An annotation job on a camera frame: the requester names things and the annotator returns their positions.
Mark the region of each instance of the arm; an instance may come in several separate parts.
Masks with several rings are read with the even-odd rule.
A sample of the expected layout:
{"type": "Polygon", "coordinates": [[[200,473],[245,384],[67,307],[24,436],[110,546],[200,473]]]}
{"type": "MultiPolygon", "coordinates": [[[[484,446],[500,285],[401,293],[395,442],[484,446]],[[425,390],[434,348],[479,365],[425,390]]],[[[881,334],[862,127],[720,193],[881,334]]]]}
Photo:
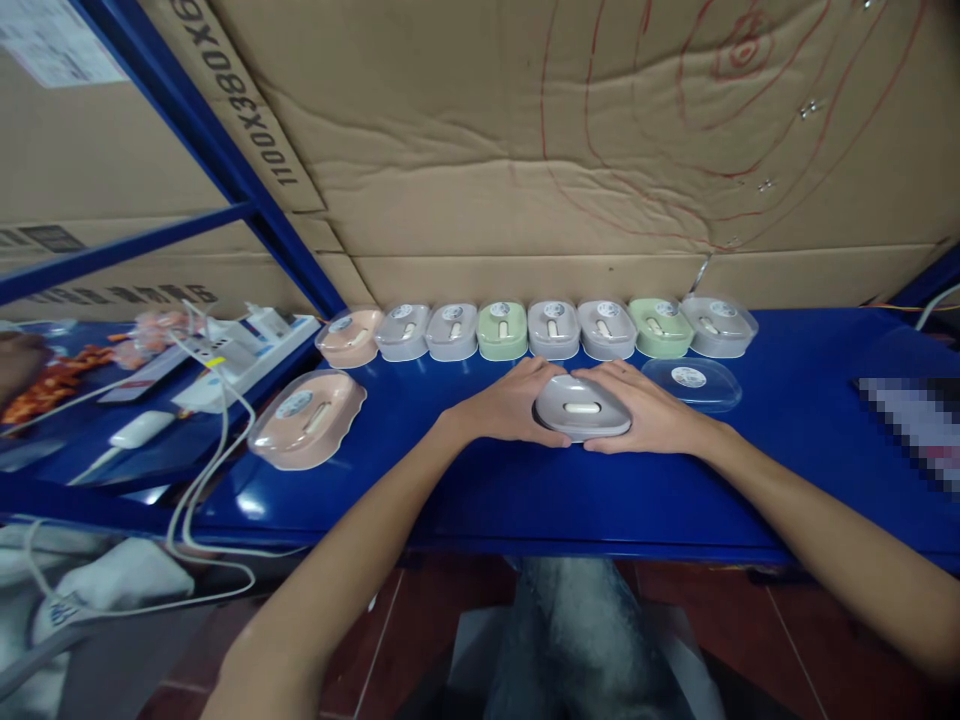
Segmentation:
{"type": "Polygon", "coordinates": [[[537,425],[533,401],[563,370],[525,358],[501,380],[441,414],[360,498],[270,598],[231,647],[204,720],[316,717],[333,651],[393,568],[423,504],[478,437],[566,447],[537,425]]]}
{"type": "Polygon", "coordinates": [[[704,460],[851,612],[927,673],[960,677],[960,582],[626,363],[574,375],[599,382],[635,418],[626,435],[590,441],[588,450],[678,452],[704,460]]]}

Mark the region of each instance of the pixelated area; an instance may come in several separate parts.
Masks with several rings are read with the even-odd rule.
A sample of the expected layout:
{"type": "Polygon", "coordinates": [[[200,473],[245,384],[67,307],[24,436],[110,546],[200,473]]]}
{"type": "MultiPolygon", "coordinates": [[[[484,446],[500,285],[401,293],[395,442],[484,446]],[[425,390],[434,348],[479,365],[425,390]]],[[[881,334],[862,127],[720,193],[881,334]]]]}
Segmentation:
{"type": "Polygon", "coordinates": [[[960,378],[861,378],[857,386],[928,488],[960,502],[960,378]]]}

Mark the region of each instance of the jeans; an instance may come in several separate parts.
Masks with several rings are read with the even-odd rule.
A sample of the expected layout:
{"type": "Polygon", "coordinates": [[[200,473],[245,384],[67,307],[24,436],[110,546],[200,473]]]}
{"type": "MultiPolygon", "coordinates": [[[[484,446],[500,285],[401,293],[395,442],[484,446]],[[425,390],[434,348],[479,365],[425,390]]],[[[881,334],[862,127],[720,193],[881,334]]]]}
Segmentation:
{"type": "Polygon", "coordinates": [[[692,719],[613,562],[521,562],[486,718],[692,719]]]}

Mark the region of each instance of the forearm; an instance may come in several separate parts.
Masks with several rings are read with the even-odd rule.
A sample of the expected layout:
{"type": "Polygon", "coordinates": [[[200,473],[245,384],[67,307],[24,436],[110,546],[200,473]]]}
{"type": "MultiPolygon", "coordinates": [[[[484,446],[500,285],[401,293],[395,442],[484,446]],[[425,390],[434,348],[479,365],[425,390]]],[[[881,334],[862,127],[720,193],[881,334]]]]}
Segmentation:
{"type": "Polygon", "coordinates": [[[330,656],[383,584],[423,504],[470,439],[441,416],[341,518],[234,643],[205,718],[266,717],[257,715],[260,703],[272,717],[315,715],[312,704],[330,656]],[[258,687],[265,692],[253,691],[258,687]]]}
{"type": "Polygon", "coordinates": [[[726,426],[698,454],[864,623],[930,674],[960,675],[960,582],[726,426]]]}

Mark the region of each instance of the red line drawing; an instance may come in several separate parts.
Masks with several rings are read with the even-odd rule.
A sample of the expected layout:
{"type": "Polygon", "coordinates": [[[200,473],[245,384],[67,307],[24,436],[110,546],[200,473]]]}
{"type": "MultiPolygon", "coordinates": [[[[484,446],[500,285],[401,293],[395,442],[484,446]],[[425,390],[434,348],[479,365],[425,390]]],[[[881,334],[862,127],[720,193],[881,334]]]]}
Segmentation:
{"type": "MultiPolygon", "coordinates": [[[[703,22],[703,18],[707,14],[707,10],[710,9],[710,6],[713,5],[713,3],[714,3],[714,0],[707,0],[704,3],[703,7],[700,9],[700,12],[697,15],[697,21],[696,23],[694,23],[693,30],[690,31],[690,35],[689,37],[687,37],[687,41],[683,44],[683,49],[680,51],[680,64],[677,67],[677,80],[676,80],[677,100],[680,106],[680,118],[683,120],[684,126],[688,128],[690,128],[691,126],[689,121],[687,120],[687,103],[686,103],[686,97],[683,94],[683,59],[684,57],[686,57],[687,51],[690,49],[690,43],[693,42],[693,38],[696,35],[697,29],[700,27],[700,24],[703,22]]],[[[749,13],[750,11],[752,11],[753,7],[756,4],[757,4],[757,0],[754,0],[750,5],[750,10],[748,10],[747,12],[749,13]]],[[[801,38],[800,43],[794,49],[793,54],[790,56],[790,59],[787,60],[787,62],[784,64],[782,68],[780,68],[780,72],[778,72],[766,85],[760,88],[760,90],[753,97],[751,97],[749,100],[747,100],[747,102],[745,102],[743,105],[737,108],[734,111],[734,113],[729,117],[724,118],[722,120],[715,120],[708,125],[692,127],[691,129],[715,130],[721,125],[724,125],[725,123],[728,123],[734,118],[736,118],[737,116],[739,116],[740,113],[742,113],[750,105],[752,105],[757,100],[757,98],[759,98],[767,90],[773,87],[774,83],[776,83],[783,76],[783,74],[790,69],[790,66],[793,65],[793,62],[797,59],[797,55],[800,54],[800,51],[803,49],[803,46],[807,44],[807,41],[810,39],[813,33],[816,32],[818,27],[820,27],[820,23],[823,22],[823,19],[826,17],[829,10],[830,10],[830,2],[828,0],[828,2],[823,6],[823,12],[820,13],[820,16],[813,23],[813,26],[809,30],[807,30],[806,34],[801,38]]]]}
{"type": "MultiPolygon", "coordinates": [[[[756,4],[756,2],[757,2],[757,0],[754,0],[754,3],[751,5],[751,9],[752,9],[753,6],[756,4]]],[[[897,66],[896,66],[896,68],[895,68],[895,70],[894,70],[894,72],[893,72],[893,74],[892,74],[889,82],[887,83],[887,85],[886,85],[883,93],[881,94],[879,100],[878,100],[877,103],[874,105],[872,111],[871,111],[871,112],[869,113],[869,115],[866,117],[866,119],[864,120],[864,122],[861,124],[860,128],[857,130],[857,132],[856,132],[855,135],[853,136],[853,138],[852,138],[852,140],[850,141],[850,143],[847,145],[847,147],[844,149],[844,151],[840,154],[839,158],[833,163],[833,165],[830,167],[830,169],[817,181],[817,183],[813,186],[813,188],[811,188],[811,189],[799,200],[799,202],[797,202],[796,204],[794,204],[793,207],[791,207],[791,208],[790,208],[784,215],[782,215],[780,218],[778,218],[777,220],[771,222],[771,223],[770,223],[769,225],[767,225],[765,228],[763,228],[762,230],[760,230],[759,232],[757,232],[755,235],[753,235],[753,237],[747,239],[745,242],[743,242],[742,244],[740,244],[740,246],[739,246],[740,248],[744,247],[745,245],[747,245],[747,244],[750,243],[750,242],[753,242],[754,240],[756,240],[757,238],[759,238],[760,236],[762,236],[764,233],[766,233],[768,230],[770,230],[770,229],[773,228],[774,226],[778,225],[780,222],[782,222],[784,219],[786,219],[786,217],[788,217],[790,214],[792,214],[792,213],[794,212],[794,210],[796,210],[797,207],[799,207],[801,204],[803,204],[803,203],[820,187],[820,185],[823,184],[823,182],[830,176],[830,174],[833,173],[833,171],[834,171],[834,170],[837,168],[837,166],[846,158],[846,156],[849,154],[850,150],[853,148],[853,146],[856,144],[856,142],[857,142],[857,141],[860,139],[860,137],[863,135],[863,133],[865,132],[866,128],[869,126],[870,122],[873,120],[873,118],[874,118],[874,117],[876,116],[876,114],[879,112],[881,106],[883,105],[883,103],[884,103],[884,101],[886,100],[887,96],[889,95],[890,91],[893,89],[893,86],[895,85],[897,79],[898,79],[899,76],[900,76],[901,71],[903,70],[904,65],[905,65],[906,62],[907,62],[907,59],[908,59],[909,54],[910,54],[910,50],[912,49],[913,43],[914,43],[914,41],[916,40],[916,36],[917,36],[917,33],[919,32],[919,28],[920,28],[921,21],[922,21],[922,19],[923,19],[923,16],[924,16],[924,14],[925,14],[925,11],[926,11],[927,0],[919,0],[919,2],[920,2],[920,5],[919,5],[919,9],[918,9],[916,18],[915,18],[914,27],[913,27],[913,29],[912,29],[912,32],[911,32],[910,36],[909,36],[907,45],[906,45],[906,47],[904,48],[903,54],[902,54],[902,56],[901,56],[901,58],[900,58],[900,61],[899,61],[899,63],[897,64],[897,66]]],[[[672,202],[672,201],[659,200],[659,199],[657,199],[657,198],[655,198],[655,197],[652,197],[652,196],[649,195],[648,193],[644,192],[644,191],[641,190],[640,188],[636,187],[632,182],[630,182],[628,179],[622,177],[622,176],[619,175],[613,168],[611,168],[611,167],[606,163],[606,161],[599,155],[599,153],[597,153],[596,149],[595,149],[594,146],[593,146],[593,142],[592,142],[592,139],[591,139],[591,137],[590,137],[590,128],[589,128],[589,93],[590,93],[590,82],[591,82],[592,75],[593,75],[593,61],[594,61],[594,56],[595,56],[595,54],[596,54],[597,38],[598,38],[598,34],[599,34],[600,21],[601,21],[602,15],[603,15],[603,10],[604,10],[605,3],[606,3],[606,0],[601,0],[600,7],[599,7],[599,10],[598,10],[598,13],[597,13],[596,23],[595,23],[595,25],[594,25],[593,40],[592,40],[592,44],[591,44],[591,53],[590,53],[590,62],[589,62],[589,65],[588,65],[587,80],[586,80],[585,92],[584,92],[584,123],[585,123],[585,134],[586,134],[587,146],[588,146],[588,148],[590,149],[590,152],[594,155],[594,157],[595,157],[597,160],[600,161],[600,163],[603,165],[603,167],[604,167],[605,169],[607,169],[608,171],[610,171],[611,174],[612,174],[615,178],[617,178],[621,183],[623,183],[623,184],[627,185],[628,187],[630,187],[639,197],[641,197],[641,198],[643,198],[643,199],[645,199],[645,200],[651,201],[651,202],[659,203],[659,204],[661,204],[661,205],[665,205],[665,206],[668,206],[668,207],[677,208],[678,210],[681,210],[681,211],[683,211],[683,212],[686,212],[686,213],[690,214],[691,216],[693,216],[693,217],[696,218],[697,220],[700,220],[701,222],[703,222],[703,221],[705,221],[705,220],[711,220],[711,221],[713,221],[713,222],[727,222],[727,221],[731,221],[731,220],[734,220],[734,219],[737,219],[737,218],[741,218],[741,217],[763,215],[763,214],[766,214],[766,213],[769,213],[769,212],[775,210],[777,207],[779,207],[779,206],[787,199],[787,197],[792,193],[792,191],[793,191],[793,190],[796,188],[796,186],[799,184],[800,180],[801,180],[801,179],[806,175],[806,173],[809,171],[811,165],[813,164],[813,161],[816,159],[817,155],[819,154],[820,149],[821,149],[821,147],[822,147],[822,145],[823,145],[823,142],[824,142],[824,140],[825,140],[825,138],[826,138],[827,131],[828,131],[829,127],[830,127],[830,123],[831,123],[832,118],[833,118],[834,110],[835,110],[835,108],[836,108],[836,105],[837,105],[838,102],[839,102],[840,95],[842,94],[842,91],[843,91],[844,86],[845,86],[845,84],[846,84],[847,78],[848,78],[851,70],[853,69],[853,66],[856,64],[857,59],[859,58],[861,51],[863,50],[864,46],[866,45],[866,43],[869,41],[871,35],[873,34],[873,31],[874,31],[874,29],[876,28],[877,23],[880,22],[880,18],[883,16],[883,12],[886,10],[886,7],[887,7],[887,4],[886,4],[886,3],[881,7],[880,11],[877,13],[876,17],[874,18],[873,22],[871,23],[870,27],[868,28],[866,35],[864,36],[863,40],[860,42],[860,44],[858,45],[856,51],[854,52],[854,55],[852,56],[852,58],[850,59],[850,61],[847,63],[847,66],[846,66],[846,68],[844,69],[843,74],[841,75],[840,81],[839,81],[839,83],[838,83],[838,85],[837,85],[837,89],[836,89],[836,92],[835,92],[835,94],[834,94],[833,100],[832,100],[832,102],[831,102],[831,104],[830,104],[830,106],[829,106],[829,110],[828,110],[828,112],[827,112],[827,115],[826,115],[826,117],[824,118],[823,127],[821,128],[820,135],[819,135],[819,137],[818,137],[818,139],[817,139],[817,142],[816,142],[816,144],[815,144],[815,146],[814,146],[814,151],[811,153],[810,157],[808,158],[807,163],[806,163],[806,165],[804,166],[803,170],[802,170],[802,171],[798,174],[798,176],[794,179],[793,183],[789,186],[789,188],[787,189],[787,191],[780,196],[780,198],[777,200],[776,203],[774,203],[771,207],[769,207],[769,208],[767,208],[767,209],[765,209],[765,210],[762,210],[762,211],[744,212],[744,213],[739,213],[739,214],[737,214],[737,215],[732,215],[732,216],[730,216],[730,217],[723,217],[723,218],[702,218],[702,217],[700,217],[699,215],[697,215],[697,214],[696,214],[693,210],[691,210],[690,208],[687,208],[687,207],[685,207],[685,206],[682,206],[682,205],[680,205],[680,204],[678,204],[678,203],[675,203],[675,202],[672,202]]],[[[703,15],[705,14],[706,10],[709,8],[709,6],[710,6],[712,3],[713,3],[713,0],[707,0],[707,2],[705,3],[704,7],[701,9],[700,14],[699,14],[699,16],[698,16],[698,19],[697,19],[697,23],[698,23],[698,24],[699,24],[700,22],[702,22],[703,15]]],[[[634,59],[633,59],[634,75],[636,75],[636,70],[637,70],[637,66],[638,66],[640,39],[641,39],[641,37],[642,37],[643,35],[646,34],[647,30],[649,29],[650,17],[651,17],[651,14],[652,14],[652,4],[653,4],[653,3],[652,3],[652,0],[646,0],[646,5],[645,5],[645,7],[644,7],[644,11],[643,11],[643,14],[641,15],[641,19],[640,19],[640,24],[639,24],[639,26],[638,26],[637,40],[636,40],[636,44],[635,44],[635,46],[634,46],[634,59]]],[[[555,22],[555,20],[556,20],[556,14],[557,14],[557,10],[558,10],[558,8],[559,8],[559,5],[560,5],[560,0],[555,0],[554,7],[553,7],[553,10],[552,10],[551,15],[550,15],[550,24],[549,24],[549,27],[548,27],[548,30],[547,30],[546,46],[545,46],[545,49],[544,49],[543,71],[542,71],[541,83],[540,83],[540,133],[541,133],[541,139],[542,139],[542,142],[543,142],[543,158],[544,158],[544,161],[545,161],[546,164],[547,164],[547,170],[549,171],[550,176],[551,176],[551,178],[553,179],[553,182],[554,182],[554,184],[556,185],[558,191],[561,193],[561,195],[563,195],[563,197],[564,197],[568,202],[570,202],[570,203],[571,203],[574,207],[576,207],[577,209],[581,210],[582,212],[585,212],[585,213],[588,214],[590,217],[592,217],[592,218],[594,218],[594,219],[596,219],[596,220],[599,220],[600,222],[603,222],[603,223],[605,223],[605,224],[607,224],[607,225],[610,225],[610,226],[612,226],[612,227],[615,227],[615,228],[617,228],[617,229],[619,229],[619,230],[622,230],[623,232],[627,232],[627,233],[632,234],[632,235],[652,236],[652,237],[671,237],[671,238],[678,238],[678,239],[683,239],[683,240],[690,240],[690,241],[693,241],[693,242],[697,242],[697,243],[701,243],[701,244],[708,245],[708,246],[710,246],[710,247],[712,247],[712,248],[715,248],[715,249],[717,249],[718,251],[721,251],[721,252],[733,252],[733,250],[731,250],[730,248],[724,248],[724,247],[717,246],[717,245],[711,243],[708,239],[696,238],[696,237],[691,237],[691,236],[685,236],[685,235],[676,234],[676,233],[652,233],[652,232],[639,232],[639,231],[635,231],[635,230],[629,230],[629,229],[623,227],[622,225],[620,225],[619,223],[616,223],[616,222],[614,222],[614,221],[612,221],[612,220],[609,220],[608,218],[605,218],[605,217],[603,217],[603,216],[595,213],[594,211],[590,210],[589,208],[584,207],[583,205],[581,205],[580,203],[578,203],[574,198],[572,198],[572,197],[566,192],[566,190],[562,187],[562,185],[560,184],[560,182],[559,182],[559,180],[557,179],[556,175],[554,174],[552,168],[550,167],[550,158],[549,158],[549,155],[548,155],[548,152],[547,152],[546,114],[545,114],[545,108],[544,108],[544,96],[545,96],[545,87],[546,87],[546,79],[547,79],[547,69],[548,69],[548,66],[549,66],[550,40],[551,40],[551,36],[552,36],[552,32],[553,32],[553,26],[554,26],[554,22],[555,22]]],[[[789,64],[793,62],[793,60],[794,60],[794,59],[796,58],[796,56],[797,56],[797,53],[799,52],[800,47],[802,47],[802,45],[803,45],[804,43],[806,43],[807,39],[810,37],[810,35],[812,34],[812,32],[813,32],[813,31],[816,29],[816,27],[822,22],[823,17],[824,17],[824,15],[825,15],[825,13],[826,13],[826,10],[829,8],[829,5],[830,5],[830,1],[828,0],[827,6],[825,7],[824,12],[821,13],[820,17],[818,17],[818,19],[817,19],[816,23],[814,24],[813,28],[811,28],[811,30],[808,31],[808,33],[804,36],[803,40],[802,40],[801,43],[800,43],[800,46],[798,46],[797,50],[794,52],[793,56],[790,58],[790,61],[788,62],[788,65],[787,65],[787,66],[789,66],[789,64]]],[[[820,80],[820,78],[822,77],[822,75],[823,75],[823,73],[824,73],[824,70],[825,70],[825,68],[826,68],[826,65],[827,65],[827,61],[828,61],[830,55],[832,54],[833,49],[834,49],[834,47],[836,46],[836,43],[837,43],[837,41],[838,41],[838,39],[839,39],[839,37],[840,37],[841,34],[842,34],[841,32],[838,32],[837,35],[834,37],[833,41],[831,42],[831,44],[830,44],[830,46],[829,46],[829,49],[828,49],[828,51],[827,51],[827,53],[826,53],[826,55],[825,55],[825,57],[824,57],[824,61],[823,61],[823,63],[821,64],[820,69],[819,69],[819,71],[817,72],[816,77],[814,78],[813,82],[811,83],[811,86],[810,86],[811,88],[814,87],[814,86],[816,85],[816,83],[820,80]]],[[[684,52],[689,48],[689,44],[690,44],[690,42],[691,42],[692,37],[693,37],[693,33],[691,33],[691,36],[687,39],[687,43],[686,43],[685,46],[684,46],[684,52]]],[[[738,115],[740,112],[742,112],[742,110],[743,110],[744,108],[746,108],[749,104],[751,104],[752,102],[754,102],[754,101],[757,99],[757,97],[759,97],[763,92],[765,92],[765,91],[772,85],[772,83],[775,82],[776,79],[779,78],[779,77],[783,74],[783,72],[786,70],[786,67],[787,67],[787,66],[785,66],[784,68],[782,68],[781,71],[780,71],[780,72],[778,73],[778,75],[776,76],[776,78],[774,78],[774,80],[772,80],[771,82],[767,83],[767,85],[766,85],[760,92],[758,92],[756,95],[754,95],[744,106],[742,106],[733,116],[731,116],[731,118],[728,118],[728,120],[729,120],[729,119],[732,119],[733,117],[736,117],[736,115],[738,115]]],[[[681,68],[680,68],[680,70],[678,70],[678,83],[679,83],[679,80],[680,80],[680,79],[682,79],[682,61],[681,61],[681,68]]],[[[632,96],[632,97],[635,97],[634,93],[635,93],[634,84],[631,83],[631,96],[632,96]]],[[[791,119],[790,123],[788,123],[787,127],[785,128],[784,132],[783,132],[783,133],[781,134],[781,136],[777,139],[776,143],[770,148],[770,150],[768,150],[767,153],[765,153],[764,156],[763,156],[760,160],[758,160],[756,163],[754,163],[754,165],[753,165],[751,168],[749,168],[748,170],[746,170],[746,171],[742,171],[742,172],[735,173],[735,174],[720,174],[720,173],[715,173],[714,171],[710,171],[710,170],[707,170],[707,169],[704,169],[704,168],[697,168],[696,166],[690,166],[690,165],[684,164],[684,163],[682,163],[682,162],[679,162],[679,161],[676,161],[676,160],[674,160],[674,159],[672,159],[672,158],[669,158],[669,156],[667,156],[667,157],[668,157],[668,159],[670,159],[671,162],[673,162],[674,164],[676,164],[676,165],[679,166],[679,167],[687,167],[687,168],[698,169],[698,170],[702,170],[702,171],[704,171],[704,172],[707,172],[707,173],[710,173],[710,174],[714,174],[714,175],[720,174],[720,175],[722,175],[723,177],[736,177],[737,175],[744,175],[744,174],[747,174],[747,173],[749,173],[749,172],[754,171],[754,170],[759,166],[760,162],[761,162],[767,155],[769,155],[770,152],[772,152],[774,149],[776,149],[777,147],[779,147],[779,145],[783,142],[784,138],[786,137],[786,135],[787,135],[790,127],[792,127],[793,122],[795,121],[795,117],[796,117],[796,116],[794,116],[794,117],[791,119]]],[[[638,127],[640,128],[640,132],[641,132],[642,134],[644,134],[645,137],[648,137],[648,139],[650,139],[652,142],[655,142],[654,139],[649,138],[649,136],[647,136],[647,135],[643,132],[643,129],[642,129],[642,127],[640,126],[639,122],[638,122],[638,127]]]]}

